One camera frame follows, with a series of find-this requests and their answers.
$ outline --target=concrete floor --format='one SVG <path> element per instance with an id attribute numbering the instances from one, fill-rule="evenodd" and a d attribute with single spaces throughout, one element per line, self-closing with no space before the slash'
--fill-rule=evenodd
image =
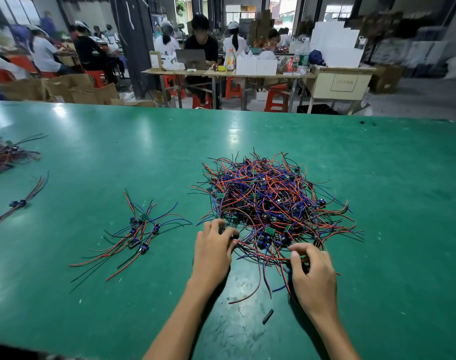
<path id="1" fill-rule="evenodd" d="M 298 101 L 293 103 L 292 112 L 296 112 Z M 369 106 L 357 115 L 406 117 L 415 119 L 446 119 L 456 121 L 456 79 L 425 79 L 404 78 L 394 94 L 367 94 Z M 265 102 L 256 101 L 253 92 L 248 94 L 248 110 L 263 111 Z M 191 108 L 192 99 L 187 96 L 183 100 L 183 108 Z M 349 103 L 337 102 L 335 109 L 340 113 L 348 110 Z M 240 101 L 237 98 L 223 100 L 224 110 L 239 110 Z"/>

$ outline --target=man in black shirt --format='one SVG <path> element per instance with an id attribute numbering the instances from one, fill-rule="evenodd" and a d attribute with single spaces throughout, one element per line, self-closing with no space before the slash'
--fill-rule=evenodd
<path id="1" fill-rule="evenodd" d="M 217 65 L 218 61 L 218 41 L 208 35 L 209 22 L 205 15 L 197 14 L 193 17 L 192 20 L 193 30 L 195 35 L 188 37 L 185 41 L 185 49 L 203 49 L 205 51 L 205 58 L 207 60 L 207 67 Z M 186 81 L 189 84 L 202 84 L 207 83 L 205 87 L 207 90 L 211 90 L 211 80 L 208 77 L 201 76 L 190 76 L 186 77 Z M 187 89 L 198 96 L 200 99 L 201 105 L 206 104 L 207 93 L 203 90 L 198 90 L 193 87 L 187 87 Z M 213 99 L 213 102 L 216 102 L 217 108 L 219 108 L 219 99 L 218 94 L 215 92 L 214 95 L 216 99 Z"/>
<path id="2" fill-rule="evenodd" d="M 87 71 L 103 71 L 105 78 L 111 84 L 116 83 L 116 77 L 113 69 L 109 65 L 106 52 L 101 49 L 97 42 L 88 36 L 88 29 L 84 26 L 77 26 L 78 37 L 73 41 L 78 59 L 80 59 L 83 69 Z"/>

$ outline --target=green table surface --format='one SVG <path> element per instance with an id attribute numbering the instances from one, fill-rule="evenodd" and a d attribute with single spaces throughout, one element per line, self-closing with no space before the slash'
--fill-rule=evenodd
<path id="1" fill-rule="evenodd" d="M 312 181 L 348 200 L 365 241 L 327 241 L 341 319 L 364 359 L 456 359 L 456 124 L 388 117 L 296 115 L 124 106 L 0 102 L 0 136 L 28 142 L 38 162 L 0 174 L 0 214 L 50 171 L 29 207 L 0 224 L 0 343 L 70 356 L 139 359 L 190 276 L 198 228 L 153 240 L 109 282 L 118 254 L 75 291 L 69 268 L 107 247 L 103 229 L 126 226 L 127 188 L 194 223 L 210 208 L 188 194 L 207 157 L 279 151 Z M 272 288 L 282 285 L 267 270 Z M 232 264 L 204 323 L 194 359 L 317 359 L 319 339 L 287 302 L 270 300 L 255 264 Z M 269 309 L 274 314 L 265 326 Z"/>

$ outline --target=forearm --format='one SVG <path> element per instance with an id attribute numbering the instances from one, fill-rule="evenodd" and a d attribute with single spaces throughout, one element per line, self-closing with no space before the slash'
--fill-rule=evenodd
<path id="1" fill-rule="evenodd" d="M 180 302 L 143 359 L 188 359 L 208 298 L 209 295 L 188 282 Z"/>
<path id="2" fill-rule="evenodd" d="M 311 319 L 323 340 L 331 360 L 360 360 L 338 317 Z"/>

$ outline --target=hair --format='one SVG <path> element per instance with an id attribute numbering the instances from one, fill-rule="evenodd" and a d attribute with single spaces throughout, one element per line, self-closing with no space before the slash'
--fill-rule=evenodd
<path id="1" fill-rule="evenodd" d="M 270 32 L 268 33 L 268 39 L 273 39 L 279 36 L 278 30 L 276 29 L 271 29 Z"/>
<path id="2" fill-rule="evenodd" d="M 235 29 L 228 29 L 228 32 L 233 36 L 231 38 L 231 43 L 235 47 L 235 50 L 238 50 L 238 33 L 239 33 L 239 28 Z"/>
<path id="3" fill-rule="evenodd" d="M 79 33 L 87 33 L 88 32 L 88 29 L 84 26 L 81 26 L 81 25 L 77 25 L 76 26 L 76 31 L 79 32 Z"/>
<path id="4" fill-rule="evenodd" d="M 173 34 L 173 27 L 171 25 L 160 26 L 163 33 L 163 44 L 168 44 L 171 41 L 171 35 Z"/>
<path id="5" fill-rule="evenodd" d="M 204 30 L 210 29 L 210 23 L 208 18 L 203 14 L 196 14 L 192 20 L 193 30 Z"/>
<path id="6" fill-rule="evenodd" d="M 33 29 L 30 32 L 30 39 L 28 40 L 28 47 L 30 48 L 32 53 L 35 53 L 33 50 L 33 41 L 35 40 L 35 36 L 42 36 L 44 35 L 40 29 Z"/>

